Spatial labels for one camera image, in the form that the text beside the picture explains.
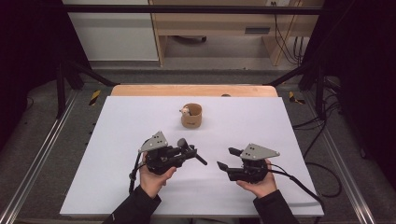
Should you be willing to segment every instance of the cable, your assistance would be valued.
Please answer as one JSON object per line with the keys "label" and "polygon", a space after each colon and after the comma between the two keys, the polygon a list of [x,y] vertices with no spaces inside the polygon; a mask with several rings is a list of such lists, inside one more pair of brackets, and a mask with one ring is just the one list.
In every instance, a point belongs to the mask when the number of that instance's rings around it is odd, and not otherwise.
{"label": "cable", "polygon": [[304,122],[304,123],[301,123],[301,124],[296,124],[296,125],[293,125],[291,127],[293,128],[293,130],[299,130],[300,127],[303,127],[303,126],[305,126],[307,124],[310,124],[310,123],[313,123],[313,122],[316,122],[316,121],[319,121],[319,117],[315,117],[314,119],[311,119],[311,120],[309,120],[307,122]]}
{"label": "cable", "polygon": [[[336,109],[338,106],[339,106],[339,103],[338,103],[338,102],[335,102],[335,103],[331,104],[327,109],[325,109],[325,114],[327,115],[327,112],[328,112],[329,109],[330,109],[330,110],[331,110],[331,111],[330,111],[330,115],[331,115],[332,112],[334,111],[334,109]],[[323,126],[322,126],[322,128],[320,129],[320,131],[318,132],[318,134],[315,136],[314,140],[312,140],[311,144],[309,145],[308,149],[306,150],[306,152],[305,152],[304,155],[303,155],[303,158],[304,158],[304,159],[306,158],[306,155],[308,154],[308,152],[311,150],[312,146],[315,144],[315,142],[316,142],[316,141],[318,140],[318,138],[320,137],[320,134],[324,131],[324,128],[326,127],[326,123],[327,123],[327,118],[329,118],[330,115],[329,115],[329,116],[326,116],[325,120],[323,120]]]}
{"label": "cable", "polygon": [[311,131],[311,130],[314,130],[314,129],[316,129],[316,128],[322,126],[322,125],[324,125],[324,122],[321,122],[320,124],[317,124],[316,126],[311,127],[311,128],[295,128],[294,130]]}
{"label": "cable", "polygon": [[334,97],[334,96],[337,96],[337,94],[331,94],[331,95],[328,95],[326,98],[324,98],[324,101],[326,102],[327,100],[329,100],[331,97]]}
{"label": "cable", "polygon": [[303,57],[304,57],[304,56],[302,55],[304,37],[301,36],[301,39],[300,39],[300,48],[299,48],[299,52],[298,52],[298,54],[297,54],[297,53],[296,53],[296,50],[297,50],[297,40],[298,40],[298,38],[299,38],[299,36],[296,36],[296,37],[294,38],[293,55],[294,55],[295,60],[297,61],[297,64],[300,66],[301,63],[303,62]]}
{"label": "cable", "polygon": [[137,154],[136,162],[134,163],[134,169],[133,169],[132,172],[129,174],[129,178],[131,179],[131,183],[130,183],[130,185],[129,185],[129,194],[132,194],[132,192],[134,192],[134,182],[136,181],[136,174],[137,174],[137,171],[140,169],[140,167],[142,167],[142,166],[145,165],[145,163],[142,163],[142,164],[139,166],[140,155],[141,155],[141,152],[139,152],[139,153]]}
{"label": "cable", "polygon": [[[295,184],[297,184],[298,187],[300,187],[303,191],[305,191],[307,194],[309,194],[309,196],[311,196],[312,198],[314,198],[315,200],[317,200],[320,203],[320,206],[322,207],[323,213],[325,213],[325,206],[324,206],[324,202],[319,198],[318,195],[316,195],[314,192],[312,192],[310,189],[308,189],[303,183],[300,182],[299,179],[297,179],[296,177],[294,177],[293,175],[289,175],[284,169],[280,168],[283,172],[281,171],[276,171],[276,170],[268,170],[268,172],[271,172],[273,174],[278,174],[278,175],[284,175],[287,176],[290,180],[292,180]],[[319,223],[321,217],[317,217],[315,219],[314,223]]]}
{"label": "cable", "polygon": [[[283,54],[285,55],[285,57],[286,57],[286,59],[288,60],[288,62],[289,62],[289,63],[292,63],[292,64],[297,64],[297,62],[295,62],[295,59],[291,56],[291,54],[290,54],[290,52],[289,52],[289,49],[288,49],[288,46],[286,45],[286,42],[285,42],[285,40],[283,39],[283,36],[282,36],[282,34],[280,33],[279,28],[277,27],[277,18],[276,18],[276,14],[274,14],[274,17],[275,17],[275,41],[276,41],[276,43],[279,45],[280,49],[282,50],[282,52],[283,52]],[[282,41],[283,41],[283,45],[285,46],[286,51],[288,52],[289,56],[294,60],[294,62],[291,62],[291,61],[290,61],[290,59],[289,59],[288,55],[286,54],[285,50],[283,50],[283,47],[280,45],[279,41],[277,40],[277,32],[279,32],[280,38],[281,38]]]}
{"label": "cable", "polygon": [[332,174],[332,175],[334,176],[334,178],[336,179],[337,185],[338,185],[338,190],[337,190],[337,192],[334,193],[334,194],[323,194],[323,193],[320,193],[321,196],[326,197],[326,198],[335,198],[335,197],[338,197],[338,196],[341,194],[341,191],[342,191],[341,180],[340,180],[340,178],[338,177],[338,175],[335,174],[335,172],[333,172],[332,170],[330,170],[329,168],[327,168],[327,167],[325,167],[325,166],[323,166],[323,165],[320,165],[320,164],[317,164],[317,163],[314,163],[314,162],[306,161],[305,164],[306,164],[306,165],[314,165],[314,166],[320,167],[320,168],[322,168],[322,169],[328,171],[328,172],[329,172],[330,174]]}

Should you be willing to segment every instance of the black pole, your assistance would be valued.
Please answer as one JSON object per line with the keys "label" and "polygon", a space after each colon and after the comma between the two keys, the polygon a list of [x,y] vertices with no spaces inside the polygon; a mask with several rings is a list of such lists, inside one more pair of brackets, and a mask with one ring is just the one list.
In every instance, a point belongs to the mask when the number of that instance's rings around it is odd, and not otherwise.
{"label": "black pole", "polygon": [[276,87],[276,86],[282,84],[283,82],[291,79],[292,77],[296,77],[296,76],[299,76],[299,75],[302,75],[302,74],[306,73],[307,70],[311,69],[311,65],[312,65],[311,61],[309,61],[307,63],[304,63],[300,67],[297,67],[297,68],[289,71],[286,75],[284,75],[282,77],[279,77],[279,78],[275,79],[272,82],[269,82],[269,83],[266,83],[266,84],[262,84],[262,85],[263,86]]}
{"label": "black pole", "polygon": [[323,15],[334,9],[322,7],[243,7],[243,6],[180,6],[180,5],[63,5],[44,6],[51,10],[85,13],[205,13],[205,14],[276,14]]}
{"label": "black pole", "polygon": [[120,85],[120,83],[110,81],[105,77],[101,77],[99,74],[93,72],[91,69],[84,67],[83,65],[81,65],[79,63],[68,61],[67,65],[71,66],[72,68],[78,70],[81,73],[85,73],[86,75],[98,80],[99,82],[105,84],[108,87],[114,87],[114,86]]}

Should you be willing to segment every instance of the black sleeve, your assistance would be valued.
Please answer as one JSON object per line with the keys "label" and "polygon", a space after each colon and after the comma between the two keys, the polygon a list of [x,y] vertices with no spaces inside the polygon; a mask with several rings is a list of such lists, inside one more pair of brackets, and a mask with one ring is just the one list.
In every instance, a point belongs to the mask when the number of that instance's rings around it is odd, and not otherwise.
{"label": "black sleeve", "polygon": [[253,202],[264,224],[299,223],[279,190]]}
{"label": "black sleeve", "polygon": [[151,199],[143,189],[138,186],[134,192],[120,204],[120,206],[103,222],[103,224],[149,224],[150,217],[160,205],[161,199],[157,195]]}

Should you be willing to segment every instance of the cup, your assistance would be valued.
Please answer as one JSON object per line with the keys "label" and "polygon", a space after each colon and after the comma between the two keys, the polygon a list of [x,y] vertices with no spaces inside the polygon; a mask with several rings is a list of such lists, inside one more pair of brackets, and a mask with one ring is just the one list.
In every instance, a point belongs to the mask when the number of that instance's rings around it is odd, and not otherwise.
{"label": "cup", "polygon": [[189,129],[199,128],[202,123],[202,107],[194,103],[186,104],[183,107],[187,107],[190,110],[190,114],[181,116],[181,124]]}

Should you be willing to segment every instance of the white cabinet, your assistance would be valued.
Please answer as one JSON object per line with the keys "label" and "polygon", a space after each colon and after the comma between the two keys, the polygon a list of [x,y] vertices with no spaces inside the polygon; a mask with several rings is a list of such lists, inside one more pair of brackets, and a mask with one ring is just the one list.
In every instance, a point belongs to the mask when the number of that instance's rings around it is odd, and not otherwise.
{"label": "white cabinet", "polygon": [[[64,4],[147,5],[145,0],[63,0]],[[150,14],[69,13],[89,61],[158,61]]]}

